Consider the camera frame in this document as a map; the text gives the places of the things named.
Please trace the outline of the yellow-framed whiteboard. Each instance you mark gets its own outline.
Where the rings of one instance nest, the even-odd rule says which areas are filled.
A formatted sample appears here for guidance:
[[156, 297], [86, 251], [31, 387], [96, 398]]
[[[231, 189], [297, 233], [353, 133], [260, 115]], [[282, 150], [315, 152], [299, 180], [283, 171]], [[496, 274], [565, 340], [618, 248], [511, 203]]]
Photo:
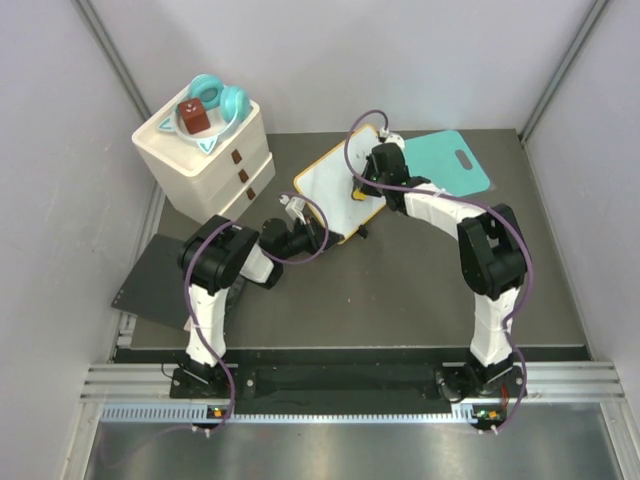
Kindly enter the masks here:
[[345, 162], [344, 144], [342, 141], [293, 180], [296, 191], [319, 206], [311, 206], [314, 215], [322, 220], [323, 212], [329, 230], [342, 236], [341, 244], [386, 206], [384, 197], [352, 198], [353, 174]]

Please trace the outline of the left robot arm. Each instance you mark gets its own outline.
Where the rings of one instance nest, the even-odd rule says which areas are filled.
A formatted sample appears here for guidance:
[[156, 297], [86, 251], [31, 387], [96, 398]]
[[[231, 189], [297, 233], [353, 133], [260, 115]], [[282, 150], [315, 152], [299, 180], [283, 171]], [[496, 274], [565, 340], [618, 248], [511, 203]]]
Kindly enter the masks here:
[[270, 288], [292, 257], [315, 255], [341, 240], [339, 234], [306, 216], [296, 219], [291, 227], [282, 219], [271, 218], [256, 231], [215, 215], [183, 243], [178, 265], [188, 294], [186, 355], [199, 365], [191, 380], [197, 390], [212, 397], [226, 387], [227, 374], [216, 364], [226, 353], [226, 303], [236, 280]]

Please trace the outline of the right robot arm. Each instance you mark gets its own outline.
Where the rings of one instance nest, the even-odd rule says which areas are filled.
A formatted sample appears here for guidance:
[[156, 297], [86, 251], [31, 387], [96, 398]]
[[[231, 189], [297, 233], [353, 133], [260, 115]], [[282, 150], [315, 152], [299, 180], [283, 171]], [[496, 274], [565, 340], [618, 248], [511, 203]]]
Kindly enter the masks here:
[[427, 222], [457, 241], [462, 275], [475, 301], [470, 352], [478, 363], [469, 367], [466, 380], [474, 393], [492, 394], [504, 380], [498, 365], [511, 360], [508, 316], [531, 262], [513, 209], [463, 200], [425, 178], [412, 177], [395, 143], [375, 146], [362, 176], [363, 194], [383, 196], [391, 210]]

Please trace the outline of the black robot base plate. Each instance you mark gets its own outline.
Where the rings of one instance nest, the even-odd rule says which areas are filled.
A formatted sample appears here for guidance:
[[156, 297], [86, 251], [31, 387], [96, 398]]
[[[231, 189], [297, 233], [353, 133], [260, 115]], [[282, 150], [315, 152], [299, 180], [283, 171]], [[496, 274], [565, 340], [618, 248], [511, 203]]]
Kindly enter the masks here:
[[423, 414], [482, 398], [501, 407], [522, 385], [519, 367], [486, 375], [437, 349], [233, 350], [226, 363], [179, 361], [170, 397], [233, 400], [238, 415]]

